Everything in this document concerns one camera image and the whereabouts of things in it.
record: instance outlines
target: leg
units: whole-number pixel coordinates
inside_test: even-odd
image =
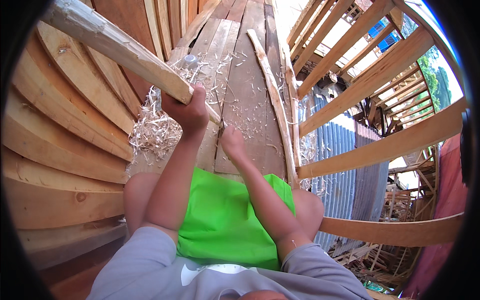
[[[160,174],[157,173],[137,173],[127,181],[123,188],[123,207],[130,236],[140,227],[148,200],[158,178],[160,178]]]
[[[293,189],[292,195],[297,220],[309,239],[313,240],[324,218],[324,204],[317,195],[306,190]]]

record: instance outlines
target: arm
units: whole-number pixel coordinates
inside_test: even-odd
[[[240,130],[228,126],[221,144],[243,177],[255,215],[275,242],[279,258],[283,261],[296,247],[311,243],[295,216],[247,157]]]
[[[188,206],[195,159],[208,124],[205,89],[197,86],[189,105],[162,92],[162,109],[180,124],[183,133],[152,191],[141,226],[159,228],[177,243]]]

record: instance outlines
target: hand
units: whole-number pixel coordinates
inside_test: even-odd
[[[203,85],[197,84],[191,102],[185,105],[162,91],[162,109],[180,124],[184,135],[198,134],[203,137],[209,119],[205,95]]]
[[[220,144],[223,151],[235,165],[243,160],[248,160],[247,150],[245,149],[245,142],[241,131],[233,125],[229,125],[223,131],[220,138]]]

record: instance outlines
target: red fabric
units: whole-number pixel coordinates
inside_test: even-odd
[[[462,183],[460,134],[445,141],[440,151],[440,186],[434,219],[459,214],[465,210],[467,188]],[[404,286],[402,297],[418,298],[436,277],[453,243],[425,247],[413,274]]]

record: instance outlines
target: gray t-shirt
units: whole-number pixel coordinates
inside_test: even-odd
[[[173,240],[142,227],[100,271],[88,300],[218,300],[255,290],[273,290],[289,300],[372,299],[358,279],[317,244],[292,250],[282,272],[237,264],[200,265],[176,257]]]

